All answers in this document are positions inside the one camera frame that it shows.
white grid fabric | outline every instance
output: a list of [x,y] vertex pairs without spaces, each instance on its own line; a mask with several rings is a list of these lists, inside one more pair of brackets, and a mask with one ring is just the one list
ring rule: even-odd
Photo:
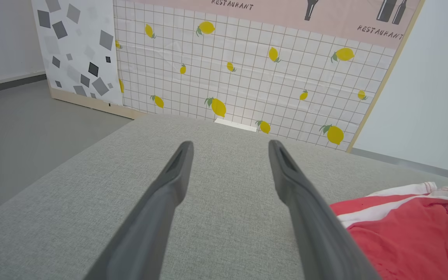
[[[226,105],[224,119],[249,126],[265,121],[279,138],[342,151],[395,54],[394,49],[304,30],[121,0],[114,1],[114,19],[115,38],[123,46],[117,57],[125,106],[214,121],[222,117],[205,104],[214,97]],[[212,34],[196,34],[203,21],[213,24]],[[147,24],[155,39],[145,34]],[[271,47],[281,62],[269,59]],[[355,57],[331,62],[331,55],[344,47]],[[227,69],[228,62],[235,72]],[[301,101],[304,89],[309,94]],[[359,90],[366,100],[357,97]],[[164,100],[164,108],[155,106],[152,95]],[[322,134],[325,124],[343,131],[340,145]]]

red and white clothing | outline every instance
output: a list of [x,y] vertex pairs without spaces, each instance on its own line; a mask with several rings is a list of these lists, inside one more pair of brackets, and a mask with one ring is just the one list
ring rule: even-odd
[[448,186],[391,188],[331,209],[383,279],[448,279]]

black bottle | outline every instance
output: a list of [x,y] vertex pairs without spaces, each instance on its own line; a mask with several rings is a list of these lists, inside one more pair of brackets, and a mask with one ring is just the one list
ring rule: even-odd
[[397,0],[383,0],[381,4],[380,11],[378,12],[378,16],[376,19],[378,21],[388,22],[393,12],[393,8],[395,7]]
[[316,5],[316,3],[319,0],[307,0],[307,13],[305,14],[305,20],[306,21],[310,21],[311,20],[311,16],[312,16],[312,11],[314,10],[314,5]]
[[404,11],[406,10],[406,2],[407,0],[402,0],[402,3],[400,3],[399,7],[397,8],[397,12],[395,13],[395,17],[392,21],[394,25],[398,25],[400,23],[400,20],[404,15]]

yellow lemon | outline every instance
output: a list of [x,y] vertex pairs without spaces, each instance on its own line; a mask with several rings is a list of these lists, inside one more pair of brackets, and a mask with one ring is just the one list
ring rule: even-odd
[[160,97],[158,97],[156,95],[152,95],[152,96],[150,96],[150,98],[151,98],[151,100],[155,101],[155,104],[158,107],[163,108],[163,100]]
[[146,25],[146,27],[144,27],[144,31],[146,32],[146,35],[148,35],[148,37],[155,39],[156,35],[153,34],[153,29],[151,28],[151,26]]
[[361,100],[366,100],[368,99],[368,97],[366,96],[366,93],[364,91],[359,91],[359,94],[357,94],[357,97],[359,97],[359,99]]
[[203,23],[198,25],[198,28],[196,29],[196,35],[198,36],[198,34],[200,34],[200,35],[210,34],[214,31],[215,31],[214,25],[209,21],[204,21]]
[[236,68],[233,66],[233,64],[231,62],[227,63],[227,69],[231,72],[235,72]]
[[226,105],[224,105],[224,103],[222,103],[219,99],[213,97],[207,98],[205,99],[205,103],[208,107],[212,106],[212,110],[217,116],[224,117],[226,114]]
[[349,48],[339,49],[332,55],[331,62],[333,62],[333,60],[338,61],[338,59],[347,61],[354,58],[354,56],[355,56],[354,51],[352,51],[352,49]]
[[260,126],[260,130],[264,133],[269,134],[269,131],[271,131],[271,126],[269,126],[269,124],[265,121],[256,121],[255,123]]
[[119,84],[121,85],[121,92],[124,93],[124,83],[119,79]]
[[304,93],[300,94],[300,100],[305,100],[308,95],[309,93],[307,92],[307,90],[304,90]]
[[340,145],[343,140],[343,131],[336,126],[330,124],[329,126],[322,126],[320,130],[322,130],[322,134],[327,132],[327,139],[333,144]]
[[278,54],[278,50],[271,47],[271,49],[269,50],[269,58],[273,61],[273,62],[280,62],[281,59],[279,59],[279,54]]

gray floor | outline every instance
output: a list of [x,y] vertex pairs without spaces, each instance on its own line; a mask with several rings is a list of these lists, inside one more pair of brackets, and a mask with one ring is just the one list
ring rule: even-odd
[[0,91],[0,205],[128,122],[51,99],[46,80]]

